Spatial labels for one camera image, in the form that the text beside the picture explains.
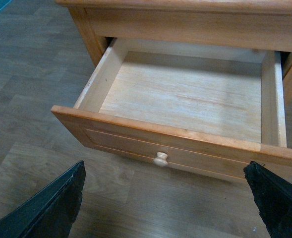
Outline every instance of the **drawer knob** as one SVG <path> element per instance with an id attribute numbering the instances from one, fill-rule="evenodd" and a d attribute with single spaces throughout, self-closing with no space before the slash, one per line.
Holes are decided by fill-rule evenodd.
<path id="1" fill-rule="evenodd" d="M 160 167 L 167 166 L 167 157 L 168 155 L 163 152 L 157 152 L 157 157 L 154 159 L 155 165 L 158 165 Z"/>

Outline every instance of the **open drawer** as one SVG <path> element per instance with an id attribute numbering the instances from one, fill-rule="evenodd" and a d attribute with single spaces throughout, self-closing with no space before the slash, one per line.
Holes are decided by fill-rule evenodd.
<path id="1" fill-rule="evenodd" d="M 244 181 L 254 160 L 292 174 L 279 53 L 116 39 L 75 106 L 52 112 L 86 147 Z"/>

